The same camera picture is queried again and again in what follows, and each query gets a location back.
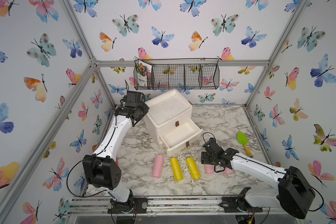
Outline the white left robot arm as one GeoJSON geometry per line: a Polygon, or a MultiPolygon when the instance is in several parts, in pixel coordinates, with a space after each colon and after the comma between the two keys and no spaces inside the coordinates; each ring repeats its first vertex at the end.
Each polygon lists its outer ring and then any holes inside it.
{"type": "Polygon", "coordinates": [[[115,109],[102,143],[93,155],[86,155],[83,159],[87,182],[106,190],[117,203],[133,203],[132,191],[120,182],[121,169],[116,159],[127,132],[144,118],[148,110],[143,93],[128,91],[115,109]]]}

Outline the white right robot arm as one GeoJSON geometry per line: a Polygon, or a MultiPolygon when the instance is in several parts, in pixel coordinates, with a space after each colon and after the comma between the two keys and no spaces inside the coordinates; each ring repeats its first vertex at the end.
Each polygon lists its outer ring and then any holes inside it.
{"type": "Polygon", "coordinates": [[[316,194],[298,168],[291,166],[284,169],[255,160],[233,148],[224,150],[215,138],[205,141],[203,149],[202,164],[221,167],[222,170],[237,170],[271,186],[266,191],[246,187],[240,196],[250,207],[283,209],[297,219],[307,216],[316,194]]]}

